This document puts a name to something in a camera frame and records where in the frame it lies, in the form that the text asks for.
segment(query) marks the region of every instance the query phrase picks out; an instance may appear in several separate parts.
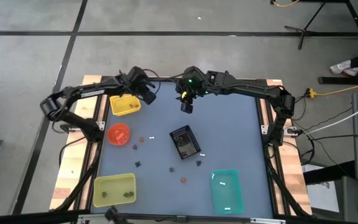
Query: small yellow basket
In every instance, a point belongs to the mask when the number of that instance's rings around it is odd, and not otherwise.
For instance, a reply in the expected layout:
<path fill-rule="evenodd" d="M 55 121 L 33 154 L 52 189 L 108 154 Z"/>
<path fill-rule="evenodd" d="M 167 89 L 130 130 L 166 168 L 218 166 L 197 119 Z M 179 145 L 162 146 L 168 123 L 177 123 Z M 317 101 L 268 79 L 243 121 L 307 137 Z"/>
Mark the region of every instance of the small yellow basket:
<path fill-rule="evenodd" d="M 93 205 L 97 208 L 136 201 L 135 174 L 98 177 L 93 184 Z"/>
<path fill-rule="evenodd" d="M 124 94 L 122 97 L 110 97 L 112 113 L 116 116 L 130 114 L 140 110 L 140 100 L 131 94 Z"/>

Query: blue table surface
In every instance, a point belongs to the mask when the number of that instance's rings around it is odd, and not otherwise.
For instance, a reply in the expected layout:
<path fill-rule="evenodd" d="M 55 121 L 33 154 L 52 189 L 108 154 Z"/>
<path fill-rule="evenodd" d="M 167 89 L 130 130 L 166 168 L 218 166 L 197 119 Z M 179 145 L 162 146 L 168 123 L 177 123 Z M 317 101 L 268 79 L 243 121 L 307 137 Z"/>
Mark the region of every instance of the blue table surface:
<path fill-rule="evenodd" d="M 136 201 L 117 205 L 119 212 L 272 218 L 255 98 L 207 95 L 195 99 L 193 113 L 187 114 L 180 111 L 176 97 L 175 84 L 162 82 L 157 99 L 151 105 L 141 102 L 140 111 L 117 117 L 109 109 L 106 129 L 125 123 L 131 129 L 131 140 L 125 146 L 113 146 L 104 138 L 98 177 L 134 173 L 137 182 Z M 185 125 L 193 131 L 204 157 L 180 158 L 169 133 Z M 197 160 L 202 161 L 199 167 Z M 213 170 L 221 169 L 239 171 L 244 213 L 220 215 L 214 211 L 210 178 Z M 91 211 L 104 213 L 107 209 L 92 207 Z"/>

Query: gray floor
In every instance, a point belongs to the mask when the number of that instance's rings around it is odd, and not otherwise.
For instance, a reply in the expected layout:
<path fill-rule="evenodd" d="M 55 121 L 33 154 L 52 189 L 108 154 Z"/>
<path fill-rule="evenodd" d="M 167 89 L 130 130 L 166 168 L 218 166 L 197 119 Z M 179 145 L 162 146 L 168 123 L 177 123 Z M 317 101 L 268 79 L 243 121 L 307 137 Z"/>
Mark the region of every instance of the gray floor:
<path fill-rule="evenodd" d="M 358 0 L 352 1 L 358 13 Z M 72 30 L 80 0 L 0 0 L 0 30 Z M 89 0 L 80 30 L 202 30 L 285 32 L 284 25 L 303 27 L 317 3 L 288 8 L 263 1 Z M 357 31 L 343 4 L 328 4 L 311 30 Z M 25 162 L 40 125 L 39 102 L 52 90 L 68 37 L 0 37 L 0 215 L 7 214 Z M 115 75 L 134 66 L 163 76 L 190 65 L 204 71 L 229 70 L 239 78 L 282 79 L 295 96 L 306 88 L 319 93 L 347 86 L 319 85 L 317 77 L 333 76 L 328 67 L 358 55 L 358 39 L 306 39 L 302 51 L 297 38 L 279 37 L 78 37 L 63 86 L 79 85 L 85 74 Z M 351 92 L 307 99 L 305 117 L 311 126 L 350 107 Z M 298 117 L 303 102 L 296 105 Z M 349 134 L 351 122 L 315 137 Z M 48 209 L 58 172 L 58 151 L 66 136 L 48 131 L 24 212 Z M 310 146 L 298 138 L 301 151 Z M 351 160 L 352 139 L 323 142 L 336 162 Z M 315 161 L 333 164 L 317 145 Z"/>

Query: shoe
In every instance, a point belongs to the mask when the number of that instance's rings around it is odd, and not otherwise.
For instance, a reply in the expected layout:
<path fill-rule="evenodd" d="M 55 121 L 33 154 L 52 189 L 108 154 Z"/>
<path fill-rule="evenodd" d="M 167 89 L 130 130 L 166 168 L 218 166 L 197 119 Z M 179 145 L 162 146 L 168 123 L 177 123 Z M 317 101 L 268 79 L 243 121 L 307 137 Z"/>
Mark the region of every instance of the shoe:
<path fill-rule="evenodd" d="M 347 60 L 347 61 L 344 61 L 342 63 L 339 63 L 337 65 L 333 65 L 331 66 L 329 69 L 331 70 L 331 72 L 333 74 L 340 74 L 342 73 L 345 69 L 348 69 L 351 67 L 351 61 L 350 60 Z"/>
<path fill-rule="evenodd" d="M 343 71 L 344 75 L 356 76 L 358 74 L 358 68 L 348 68 Z"/>

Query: wooden frame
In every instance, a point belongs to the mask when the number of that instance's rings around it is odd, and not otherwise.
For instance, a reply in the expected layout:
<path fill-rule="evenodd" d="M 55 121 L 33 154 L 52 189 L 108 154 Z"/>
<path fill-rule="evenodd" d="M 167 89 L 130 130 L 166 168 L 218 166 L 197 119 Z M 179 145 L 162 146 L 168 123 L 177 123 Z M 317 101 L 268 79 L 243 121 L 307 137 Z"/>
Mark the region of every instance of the wooden frame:
<path fill-rule="evenodd" d="M 97 83 L 101 81 L 100 75 L 85 75 L 82 85 Z M 268 85 L 282 85 L 281 80 L 267 80 Z M 97 97 L 86 98 L 83 100 L 78 100 L 75 113 L 84 118 L 92 118 L 94 113 L 94 107 L 96 104 Z M 102 120 L 104 107 L 106 105 L 107 96 L 104 95 L 101 101 L 101 107 L 99 110 L 98 121 Z M 262 116 L 264 124 L 268 124 L 268 114 L 264 100 L 261 101 Z M 291 120 L 288 120 L 286 126 L 291 126 Z M 72 142 L 78 138 L 83 137 L 80 131 L 72 132 L 68 135 L 67 143 Z M 296 145 L 295 139 L 291 137 L 284 137 L 284 141 L 290 142 Z M 86 140 L 79 141 L 75 144 L 68 146 L 63 153 L 62 164 L 57 176 L 57 181 L 55 184 L 55 190 L 53 191 L 52 201 L 50 203 L 50 208 L 58 207 L 64 199 L 70 194 L 74 189 L 75 185 L 80 179 L 81 166 L 85 157 L 86 149 Z M 91 157 L 89 163 L 93 160 L 94 151 L 96 150 L 96 145 L 93 144 L 91 148 Z M 301 163 L 299 160 L 299 154 L 296 148 L 289 144 L 284 144 L 279 147 L 280 158 L 282 163 L 283 176 L 285 179 L 285 185 L 288 190 L 291 192 L 295 200 L 301 205 L 304 211 L 311 214 L 311 207 L 309 203 L 308 193 L 305 185 L 305 180 L 303 178 Z M 276 166 L 275 160 L 272 159 L 273 165 Z M 88 191 L 90 188 L 90 181 L 84 186 L 81 202 L 79 209 L 85 208 L 86 198 L 88 196 Z M 282 195 L 277 185 L 275 184 L 275 195 L 277 199 L 277 208 L 279 214 L 284 213 L 284 205 L 282 200 Z"/>

